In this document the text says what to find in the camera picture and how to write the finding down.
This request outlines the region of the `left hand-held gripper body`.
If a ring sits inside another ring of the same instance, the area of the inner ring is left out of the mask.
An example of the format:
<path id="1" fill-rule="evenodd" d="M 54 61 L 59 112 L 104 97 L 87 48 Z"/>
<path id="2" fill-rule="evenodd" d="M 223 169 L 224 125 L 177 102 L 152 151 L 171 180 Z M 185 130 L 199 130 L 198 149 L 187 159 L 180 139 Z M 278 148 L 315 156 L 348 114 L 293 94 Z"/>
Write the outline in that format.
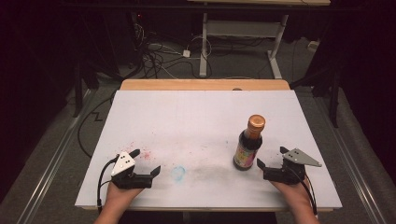
<path id="1" fill-rule="evenodd" d="M 121 152 L 111 172 L 111 182 L 119 189 L 150 189 L 153 178 L 134 172 L 135 160 L 128 152 Z"/>

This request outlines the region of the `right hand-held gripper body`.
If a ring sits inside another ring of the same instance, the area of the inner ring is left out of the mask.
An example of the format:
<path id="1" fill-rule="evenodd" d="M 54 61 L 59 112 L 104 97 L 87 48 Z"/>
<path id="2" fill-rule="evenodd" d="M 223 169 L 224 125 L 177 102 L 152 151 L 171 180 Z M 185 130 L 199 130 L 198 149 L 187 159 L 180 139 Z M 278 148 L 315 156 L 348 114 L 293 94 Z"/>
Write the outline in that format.
<path id="1" fill-rule="evenodd" d="M 263 171 L 263 178 L 269 181 L 296 185 L 305 179 L 305 166 L 321 167 L 322 164 L 307 155 L 299 148 L 282 154 L 283 163 L 280 168 L 267 167 Z"/>

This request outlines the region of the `dark sauce bottle gold cap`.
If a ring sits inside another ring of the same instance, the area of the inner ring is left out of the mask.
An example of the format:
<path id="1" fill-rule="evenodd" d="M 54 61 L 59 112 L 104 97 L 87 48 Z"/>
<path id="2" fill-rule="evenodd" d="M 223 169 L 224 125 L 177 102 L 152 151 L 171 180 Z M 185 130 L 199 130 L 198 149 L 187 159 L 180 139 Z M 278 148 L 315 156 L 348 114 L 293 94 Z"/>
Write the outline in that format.
<path id="1" fill-rule="evenodd" d="M 239 135 L 238 145 L 233 156 L 233 165 L 240 171 L 251 168 L 259 148 L 262 146 L 262 131 L 265 118 L 252 115 L 247 121 L 247 127 Z"/>

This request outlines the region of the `person's right hand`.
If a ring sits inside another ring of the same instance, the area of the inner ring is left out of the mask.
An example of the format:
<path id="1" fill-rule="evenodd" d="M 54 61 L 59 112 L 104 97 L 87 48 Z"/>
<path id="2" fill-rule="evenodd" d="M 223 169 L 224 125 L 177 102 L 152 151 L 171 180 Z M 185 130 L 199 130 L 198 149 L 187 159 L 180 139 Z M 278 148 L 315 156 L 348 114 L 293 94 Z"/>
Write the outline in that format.
<path id="1" fill-rule="evenodd" d="M 280 191 L 290 211 L 303 211 L 311 209 L 311 202 L 302 184 L 287 185 L 271 181 L 271 184 Z"/>

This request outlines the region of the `person's left hand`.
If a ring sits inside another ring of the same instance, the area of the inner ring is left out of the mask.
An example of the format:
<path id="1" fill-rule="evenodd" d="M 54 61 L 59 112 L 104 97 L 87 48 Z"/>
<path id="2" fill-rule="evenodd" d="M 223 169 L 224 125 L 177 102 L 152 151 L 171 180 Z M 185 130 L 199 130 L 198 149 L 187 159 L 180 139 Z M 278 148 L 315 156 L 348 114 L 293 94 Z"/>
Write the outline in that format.
<path id="1" fill-rule="evenodd" d="M 123 212 L 142 191 L 142 189 L 119 189 L 114 183 L 110 182 L 107 187 L 104 209 Z"/>

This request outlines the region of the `white board sheet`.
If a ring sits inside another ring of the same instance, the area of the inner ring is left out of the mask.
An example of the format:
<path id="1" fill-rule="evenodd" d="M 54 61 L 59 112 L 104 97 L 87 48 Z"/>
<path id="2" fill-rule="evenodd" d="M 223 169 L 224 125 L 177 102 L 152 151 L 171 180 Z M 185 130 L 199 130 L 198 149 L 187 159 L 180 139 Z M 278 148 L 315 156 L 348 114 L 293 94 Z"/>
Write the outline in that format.
<path id="1" fill-rule="evenodd" d="M 104 166 L 136 148 L 135 172 L 160 168 L 134 210 L 280 211 L 280 193 L 252 166 L 233 166 L 238 136 L 254 114 L 265 117 L 257 156 L 269 167 L 282 163 L 281 147 L 323 158 L 294 91 L 118 91 L 93 152 L 76 205 L 96 206 Z"/>

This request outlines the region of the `wooden table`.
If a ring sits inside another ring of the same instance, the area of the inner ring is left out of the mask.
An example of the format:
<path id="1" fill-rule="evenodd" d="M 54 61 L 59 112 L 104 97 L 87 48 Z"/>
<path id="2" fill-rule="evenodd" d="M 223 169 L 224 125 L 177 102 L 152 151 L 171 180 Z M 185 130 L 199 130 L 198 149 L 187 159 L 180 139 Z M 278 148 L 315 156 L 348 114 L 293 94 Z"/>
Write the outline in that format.
<path id="1" fill-rule="evenodd" d="M 283 79 L 126 79 L 121 91 L 288 91 Z"/>

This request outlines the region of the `light desk top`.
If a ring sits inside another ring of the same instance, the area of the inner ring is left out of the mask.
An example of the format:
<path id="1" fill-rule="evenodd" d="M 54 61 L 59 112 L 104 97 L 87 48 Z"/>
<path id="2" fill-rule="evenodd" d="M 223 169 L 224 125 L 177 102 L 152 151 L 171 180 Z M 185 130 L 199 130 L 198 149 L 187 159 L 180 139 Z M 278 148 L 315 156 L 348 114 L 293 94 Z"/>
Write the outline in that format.
<path id="1" fill-rule="evenodd" d="M 226 4 L 255 4 L 255 5 L 276 5 L 276 6 L 312 6 L 326 7 L 331 0 L 187 0 L 202 3 L 226 3 Z"/>

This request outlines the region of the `metal floor rail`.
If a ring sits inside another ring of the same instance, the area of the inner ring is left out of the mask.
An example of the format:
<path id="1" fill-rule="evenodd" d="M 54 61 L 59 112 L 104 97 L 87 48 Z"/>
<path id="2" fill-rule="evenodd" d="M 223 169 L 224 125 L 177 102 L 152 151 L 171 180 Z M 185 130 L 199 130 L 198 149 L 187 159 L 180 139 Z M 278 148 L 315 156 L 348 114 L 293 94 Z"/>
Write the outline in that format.
<path id="1" fill-rule="evenodd" d="M 323 115 L 324 120 L 326 121 L 327 126 L 332 132 L 332 136 L 335 138 L 337 145 L 336 149 L 340 155 L 340 160 L 345 165 L 346 172 L 354 185 L 354 189 L 357 192 L 361 204 L 363 205 L 366 214 L 370 218 L 371 223 L 386 224 L 386 219 L 380 211 L 370 187 L 364 180 L 356 162 L 354 161 L 353 154 L 349 151 L 345 139 L 340 134 L 339 129 L 334 127 L 332 121 L 329 118 L 330 112 L 328 111 L 325 101 L 320 98 L 316 98 L 315 101 L 318 105 L 320 113 Z"/>
<path id="2" fill-rule="evenodd" d="M 17 224 L 31 224 L 36 211 L 38 210 L 40 204 L 42 203 L 44 197 L 47 194 L 47 191 L 50 188 L 50 185 L 56 176 L 57 171 L 64 159 L 64 155 L 67 152 L 70 141 L 73 137 L 73 134 L 77 130 L 77 126 L 82 121 L 82 116 L 86 112 L 89 104 L 92 102 L 96 91 L 86 90 L 82 102 L 84 106 L 81 108 L 80 112 L 71 119 L 70 124 L 68 125 L 59 145 L 54 150 L 54 154 L 51 157 L 48 166 L 46 167 L 45 172 L 40 177 L 39 182 L 35 186 L 35 190 L 32 193 L 28 203 L 24 207 Z"/>

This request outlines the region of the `white metal desk frame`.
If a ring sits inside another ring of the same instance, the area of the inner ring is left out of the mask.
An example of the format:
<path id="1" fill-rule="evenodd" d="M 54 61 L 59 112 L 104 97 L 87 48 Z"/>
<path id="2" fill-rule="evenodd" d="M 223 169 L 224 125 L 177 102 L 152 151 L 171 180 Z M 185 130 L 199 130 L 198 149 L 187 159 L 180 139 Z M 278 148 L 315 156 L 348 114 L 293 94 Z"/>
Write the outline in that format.
<path id="1" fill-rule="evenodd" d="M 276 55 L 282 40 L 284 31 L 287 26 L 289 16 L 283 15 L 281 21 L 263 22 L 263 21 L 213 21 L 203 16 L 202 25 L 202 46 L 200 55 L 199 77 L 207 77 L 207 57 L 211 44 L 207 39 L 208 36 L 236 36 L 236 37 L 258 37 L 273 38 L 274 46 L 267 51 L 268 63 L 272 69 L 275 79 L 282 79 L 279 66 L 276 61 Z"/>

